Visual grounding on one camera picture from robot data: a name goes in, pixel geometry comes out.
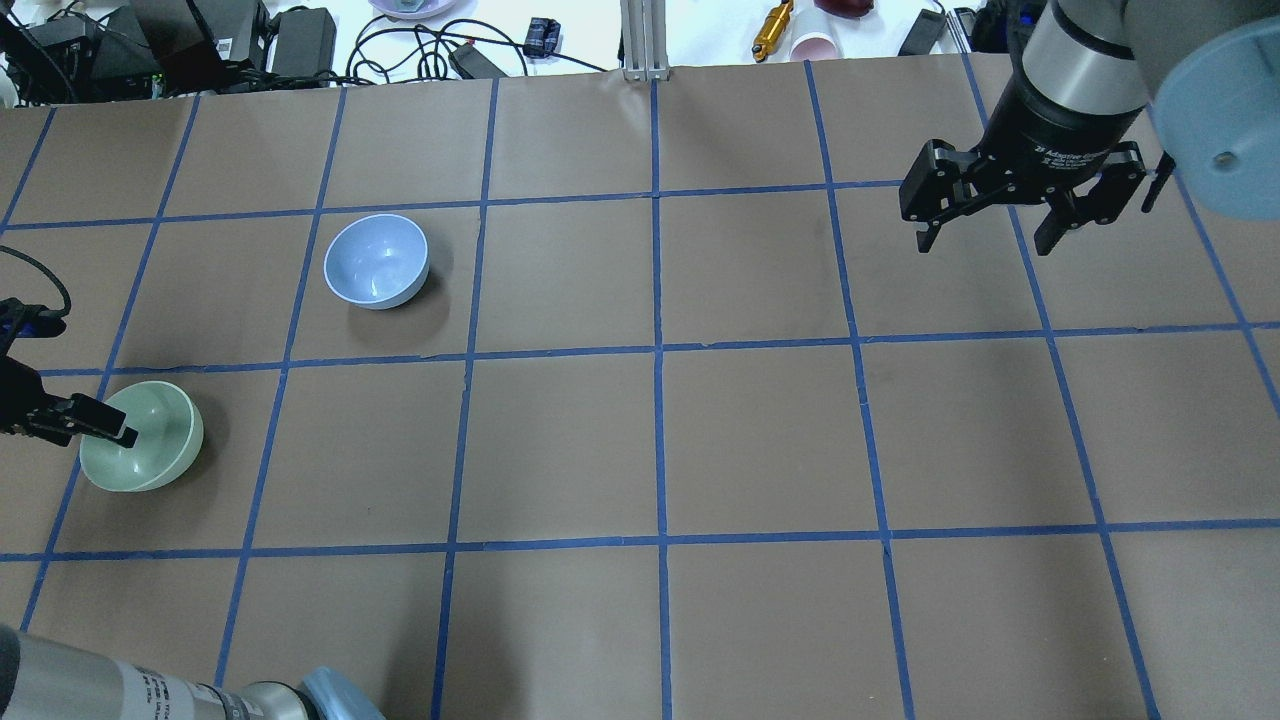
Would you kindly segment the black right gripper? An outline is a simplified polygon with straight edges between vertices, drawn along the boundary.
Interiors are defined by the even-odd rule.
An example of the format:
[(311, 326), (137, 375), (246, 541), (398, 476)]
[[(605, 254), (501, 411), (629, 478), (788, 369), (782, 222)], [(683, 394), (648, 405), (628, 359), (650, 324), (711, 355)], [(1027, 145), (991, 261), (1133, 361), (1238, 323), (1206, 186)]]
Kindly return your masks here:
[[(1015, 70), (975, 152), (932, 138), (899, 186), (900, 217), (915, 228), (916, 250), (929, 252), (945, 224), (1005, 199), (1011, 184), (1015, 201), (1036, 201), (1056, 188), (1044, 195), (1050, 210), (1034, 233), (1038, 256), (1050, 255), (1069, 231), (1115, 222), (1147, 174), (1139, 143), (1121, 142), (1139, 114), (1065, 108)], [(1076, 196), (1071, 188), (1098, 169), (1089, 191)]]

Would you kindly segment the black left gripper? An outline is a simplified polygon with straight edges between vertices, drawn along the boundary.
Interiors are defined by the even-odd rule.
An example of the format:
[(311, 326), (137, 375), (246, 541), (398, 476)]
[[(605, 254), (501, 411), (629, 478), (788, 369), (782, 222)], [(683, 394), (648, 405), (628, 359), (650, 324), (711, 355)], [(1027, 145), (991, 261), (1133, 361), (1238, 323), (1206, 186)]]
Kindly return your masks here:
[(137, 430), (125, 424), (125, 414), (99, 400), (73, 393), (60, 398), (45, 392), (40, 374), (9, 356), (18, 338), (54, 338), (63, 333), (63, 319), (44, 305), (19, 299), (1, 302), (1, 427), (12, 436), (28, 436), (68, 447), (77, 436), (105, 439), (132, 448)]

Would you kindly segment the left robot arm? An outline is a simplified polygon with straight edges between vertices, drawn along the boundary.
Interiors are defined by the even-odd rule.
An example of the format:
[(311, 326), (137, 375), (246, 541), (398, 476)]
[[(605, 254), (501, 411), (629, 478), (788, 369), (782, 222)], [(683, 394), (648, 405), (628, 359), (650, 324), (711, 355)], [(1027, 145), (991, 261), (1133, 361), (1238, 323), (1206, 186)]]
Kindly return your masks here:
[[(177, 386), (146, 380), (100, 401), (60, 397), (41, 375), (3, 356), (3, 432), (61, 447), (81, 437), (79, 461), (100, 488), (141, 492), (186, 473), (204, 443), (204, 419)], [(239, 691), (179, 676), (3, 628), (5, 719), (378, 719), (347, 676), (317, 667), (300, 687), (256, 682)]]

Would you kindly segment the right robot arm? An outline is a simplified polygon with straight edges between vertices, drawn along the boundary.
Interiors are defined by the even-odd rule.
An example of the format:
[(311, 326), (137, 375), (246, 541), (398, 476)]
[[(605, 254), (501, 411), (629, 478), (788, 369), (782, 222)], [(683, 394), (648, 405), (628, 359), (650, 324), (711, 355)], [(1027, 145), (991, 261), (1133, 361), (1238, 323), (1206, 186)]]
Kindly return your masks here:
[(1277, 219), (1275, 1), (1050, 1), (1012, 56), (978, 143), (925, 142), (899, 190), (916, 247), (993, 205), (1047, 206), (1041, 255), (1083, 225), (1115, 222), (1146, 176), (1126, 132), (1152, 108), (1162, 147), (1143, 201), (1169, 177), (1212, 211)]

